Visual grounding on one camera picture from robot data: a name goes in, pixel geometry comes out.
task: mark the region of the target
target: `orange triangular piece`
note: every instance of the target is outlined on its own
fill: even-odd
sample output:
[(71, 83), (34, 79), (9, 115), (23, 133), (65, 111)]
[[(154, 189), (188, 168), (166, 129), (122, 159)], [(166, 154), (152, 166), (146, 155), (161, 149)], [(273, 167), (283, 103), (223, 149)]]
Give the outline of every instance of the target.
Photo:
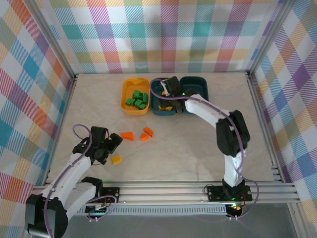
[(140, 140), (145, 141), (148, 139), (148, 135), (146, 135), (145, 133), (141, 134)]
[(123, 132), (123, 133), (121, 133), (121, 137), (123, 138), (123, 139), (127, 139), (127, 140), (134, 140), (134, 138), (133, 138), (133, 132)]
[(148, 134), (150, 137), (153, 137), (154, 134), (153, 134), (153, 131), (151, 129), (149, 129), (148, 127), (144, 127), (143, 128), (143, 131)]

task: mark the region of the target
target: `cable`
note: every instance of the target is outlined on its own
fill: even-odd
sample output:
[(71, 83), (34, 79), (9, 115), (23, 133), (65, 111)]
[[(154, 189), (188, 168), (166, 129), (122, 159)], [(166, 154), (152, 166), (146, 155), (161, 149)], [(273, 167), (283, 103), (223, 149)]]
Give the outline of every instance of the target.
[(56, 179), (56, 182), (55, 182), (54, 185), (51, 187), (50, 192), (49, 192), (47, 198), (45, 199), (45, 203), (44, 203), (44, 210), (43, 210), (44, 223), (45, 223), (46, 230), (48, 231), (49, 236), (50, 236), (51, 238), (53, 238), (53, 234), (52, 234), (52, 231), (51, 231), (51, 228), (50, 228), (50, 225), (49, 225), (49, 220), (48, 220), (48, 203), (49, 203), (49, 199), (50, 199), (50, 197), (51, 197), (51, 195), (52, 195), (52, 193), (53, 193), (53, 190), (57, 187), (58, 183), (59, 183), (60, 180), (63, 178), (63, 176), (70, 170), (70, 168), (74, 167), (74, 165), (75, 165), (78, 161), (80, 161), (80, 160), (85, 156), (85, 154), (88, 152), (88, 150), (89, 150), (89, 148), (90, 148), (90, 146), (91, 146), (91, 143), (92, 143), (92, 141), (93, 141), (93, 136), (91, 135), (90, 130), (89, 130), (85, 125), (82, 125), (82, 124), (76, 124), (76, 125), (74, 125), (74, 126), (73, 126), (73, 132), (74, 132), (74, 134), (75, 134), (78, 138), (83, 139), (83, 138), (81, 138), (81, 137), (76, 133), (76, 131), (75, 131), (75, 128), (78, 127), (78, 126), (83, 127), (83, 128), (85, 128), (85, 129), (88, 131), (88, 133), (89, 133), (89, 139), (90, 139), (90, 140), (89, 140), (89, 144), (88, 144), (86, 150), (85, 150), (73, 163), (71, 163), (71, 165), (69, 165), (68, 167), (66, 167), (66, 169), (65, 169), (65, 170), (60, 174), (60, 176)]
[(243, 178), (245, 181), (249, 181), (249, 182), (253, 182), (255, 185), (256, 185), (256, 188), (257, 188), (257, 195), (256, 195), (256, 198), (254, 200), (254, 203), (251, 205), (251, 208), (243, 215), (239, 216), (239, 218), (242, 218), (244, 216), (246, 216), (247, 214), (249, 214), (249, 212), (251, 212), (255, 206), (255, 204), (257, 203), (257, 200), (259, 198), (259, 193), (260, 193), (260, 190), (259, 190), (259, 186), (258, 184), (251, 180), (251, 179), (247, 179), (245, 177), (242, 176), (242, 174), (239, 172), (239, 170), (241, 169), (241, 167), (243, 166), (243, 163), (244, 163), (244, 158), (245, 158), (245, 155), (244, 155), (244, 148), (243, 148), (243, 143), (242, 143), (242, 139), (241, 139), (241, 136), (239, 134), (239, 130), (237, 128), (237, 126), (234, 124), (233, 120), (226, 114), (224, 113), (222, 110), (220, 110), (219, 108), (215, 107), (214, 105), (212, 105), (210, 102), (208, 101), (204, 101), (204, 100), (201, 100), (201, 99), (198, 99), (198, 98), (192, 98), (192, 97), (186, 97), (186, 96), (181, 96), (181, 97), (175, 97), (175, 98), (170, 98), (170, 97), (163, 97), (161, 95), (158, 95), (156, 92), (154, 92), (154, 90), (152, 89), (152, 83), (155, 82), (155, 81), (162, 81), (162, 79), (160, 78), (156, 78), (156, 79), (153, 79), (151, 82), (150, 82), (150, 91), (151, 93), (157, 97), (157, 98), (160, 98), (160, 99), (163, 99), (163, 100), (193, 100), (193, 101), (196, 101), (196, 102), (199, 102), (199, 103), (202, 103), (208, 107), (210, 107), (211, 109), (215, 110), (216, 112), (218, 112), (219, 114), (221, 114), (222, 116), (225, 116), (226, 119), (230, 122), (230, 124), (232, 125), (236, 135), (237, 135), (237, 139), (238, 139), (238, 143), (239, 143), (239, 147), (240, 147), (240, 151), (241, 151), (241, 164), (238, 166), (238, 168), (235, 168), (234, 167), (234, 170), (236, 171), (236, 173), (238, 174), (238, 176), (240, 176), (241, 178)]
[(90, 200), (87, 202), (87, 203), (89, 203), (89, 202), (93, 202), (93, 201), (99, 200), (99, 199), (101, 199), (101, 198), (109, 198), (109, 197), (114, 199), (114, 205), (113, 205), (113, 207), (111, 207), (111, 209), (110, 209), (108, 212), (106, 212), (104, 215), (102, 215), (102, 216), (99, 217), (99, 218), (95, 218), (95, 219), (93, 219), (93, 218), (90, 216), (90, 214), (91, 214), (93, 211), (89, 212), (89, 213), (88, 213), (89, 222), (91, 222), (91, 221), (98, 222), (99, 220), (101, 220), (102, 218), (104, 218), (106, 215), (108, 215), (108, 214), (114, 209), (114, 207), (116, 206), (116, 204), (117, 204), (117, 198), (116, 198), (115, 196), (112, 196), (112, 195), (105, 195), (105, 196), (101, 196), (101, 197), (96, 197), (96, 198), (90, 199)]

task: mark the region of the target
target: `plaid fabric backdrop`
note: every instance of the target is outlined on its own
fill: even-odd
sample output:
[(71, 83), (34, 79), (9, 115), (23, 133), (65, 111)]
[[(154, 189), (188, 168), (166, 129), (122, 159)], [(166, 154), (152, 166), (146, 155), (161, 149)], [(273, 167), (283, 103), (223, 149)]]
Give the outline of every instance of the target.
[(287, 181), (317, 228), (317, 0), (297, 0), (256, 72)]
[(71, 82), (23, 1), (0, 6), (0, 237), (16, 238)]
[(281, 2), (37, 0), (78, 73), (244, 71)]

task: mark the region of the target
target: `table surface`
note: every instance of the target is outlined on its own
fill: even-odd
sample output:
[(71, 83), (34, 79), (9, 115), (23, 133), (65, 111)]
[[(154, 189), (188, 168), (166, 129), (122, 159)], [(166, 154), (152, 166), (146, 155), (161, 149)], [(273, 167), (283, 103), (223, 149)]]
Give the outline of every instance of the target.
[[(122, 83), (130, 77), (176, 75), (200, 76), (208, 83), (209, 101), (230, 111), (240, 110), (251, 140), (248, 143), (243, 175), (256, 181), (272, 181), (271, 161), (244, 73), (151, 73), (81, 74), (61, 130), (48, 181), (67, 163), (73, 147), (80, 142), (72, 132), (75, 124), (107, 127), (110, 133), (132, 131), (135, 140), (123, 140), (107, 163), (91, 166), (83, 177), (106, 181), (191, 180), (219, 181), (224, 175), (224, 156), (216, 144), (215, 129), (196, 115), (156, 116), (151, 110), (143, 116), (127, 116), (120, 107)], [(140, 141), (144, 127), (154, 138)], [(87, 133), (79, 129), (79, 134)], [(113, 165), (111, 157), (122, 162)]]

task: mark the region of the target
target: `purple cable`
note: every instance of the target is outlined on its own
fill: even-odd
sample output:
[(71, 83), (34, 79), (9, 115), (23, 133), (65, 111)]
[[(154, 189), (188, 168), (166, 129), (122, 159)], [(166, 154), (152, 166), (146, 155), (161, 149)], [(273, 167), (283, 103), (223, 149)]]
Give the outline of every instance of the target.
[(259, 193), (260, 193), (260, 190), (259, 190), (259, 186), (258, 184), (251, 180), (251, 179), (247, 179), (245, 177), (242, 176), (242, 174), (239, 172), (239, 169), (241, 169), (241, 167), (243, 166), (243, 163), (244, 163), (244, 149), (243, 149), (243, 143), (242, 143), (242, 139), (241, 139), (241, 136), (239, 134), (239, 130), (237, 128), (237, 126), (234, 124), (233, 120), (228, 116), (226, 115), (226, 113), (224, 113), (222, 110), (220, 110), (219, 108), (215, 107), (214, 105), (212, 105), (210, 102), (206, 102), (206, 101), (203, 101), (203, 100), (200, 100), (198, 98), (192, 98), (192, 97), (186, 97), (186, 96), (182, 96), (182, 97), (175, 97), (175, 98), (169, 98), (169, 97), (163, 97), (161, 95), (158, 95), (157, 93), (154, 92), (154, 90), (152, 89), (152, 83), (155, 82), (155, 81), (161, 81), (160, 78), (155, 78), (153, 79), (151, 82), (150, 82), (150, 91), (151, 93), (157, 97), (157, 98), (160, 98), (160, 99), (163, 99), (163, 100), (193, 100), (193, 101), (197, 101), (199, 103), (202, 103), (202, 104), (205, 104), (206, 106), (212, 108), (213, 110), (215, 110), (216, 112), (218, 112), (219, 114), (223, 115), (226, 117), (226, 119), (230, 122), (230, 124), (232, 125), (232, 127), (234, 128), (234, 131), (237, 135), (237, 139), (238, 139), (238, 143), (239, 143), (239, 147), (240, 147), (240, 151), (241, 151), (241, 164), (238, 166), (238, 168), (234, 168), (234, 170), (236, 171), (236, 173), (241, 176), (245, 181), (249, 181), (249, 182), (253, 182), (255, 185), (256, 185), (256, 188), (257, 188), (257, 195), (256, 195), (256, 198), (254, 200), (254, 203), (251, 205), (251, 208), (243, 215), (239, 216), (239, 218), (242, 218), (244, 216), (246, 216), (249, 212), (251, 212), (254, 208), (254, 206), (256, 205), (257, 203), (257, 200), (259, 198)]
[(50, 192), (47, 196), (47, 198), (45, 199), (45, 203), (44, 203), (44, 210), (43, 210), (43, 215), (44, 215), (44, 223), (45, 223), (45, 227), (46, 227), (46, 230), (48, 231), (49, 235), (51, 238), (53, 238), (53, 233), (51, 231), (51, 228), (50, 228), (50, 225), (49, 225), (49, 220), (48, 220), (48, 203), (49, 203), (49, 199), (53, 193), (52, 189), (56, 188), (58, 183), (60, 182), (60, 180), (63, 178), (63, 176), (70, 170), (70, 168), (72, 168), (78, 161), (80, 161), (84, 156), (85, 154), (87, 153), (87, 151), (89, 150), (90, 146), (91, 146), (91, 143), (93, 141), (93, 136), (91, 135), (91, 132), (90, 130), (85, 126), (85, 125), (82, 125), (82, 124), (76, 124), (73, 126), (73, 132), (74, 134), (79, 137), (80, 139), (82, 139), (75, 131), (75, 128), (78, 127), (78, 126), (81, 126), (83, 128), (85, 128), (88, 133), (89, 133), (89, 144), (86, 148), (86, 150), (73, 162), (71, 163), (71, 165), (69, 165), (68, 167), (66, 167), (66, 169), (60, 174), (60, 176), (56, 179), (56, 182), (54, 183), (54, 185), (52, 186), (52, 188), (50, 189)]
[(114, 199), (114, 205), (113, 205), (113, 207), (109, 210), (109, 211), (107, 211), (104, 215), (102, 215), (101, 217), (99, 217), (99, 218), (97, 218), (97, 219), (95, 219), (95, 220), (93, 220), (91, 217), (90, 217), (90, 214), (93, 212), (93, 211), (91, 211), (91, 212), (89, 212), (88, 213), (88, 218), (90, 219), (90, 221), (99, 221), (99, 220), (101, 220), (102, 218), (104, 218), (106, 215), (108, 215), (110, 212), (112, 212), (113, 211), (113, 209), (114, 209), (114, 207), (116, 206), (116, 204), (117, 204), (117, 198), (115, 197), (115, 196), (112, 196), (112, 195), (106, 195), (106, 196), (101, 196), (101, 197), (96, 197), (96, 198), (93, 198), (93, 199), (90, 199), (87, 203), (89, 203), (89, 202), (93, 202), (93, 201), (96, 201), (96, 200), (99, 200), (99, 199), (102, 199), (102, 198), (108, 198), (108, 197), (111, 197), (111, 198), (113, 198)]

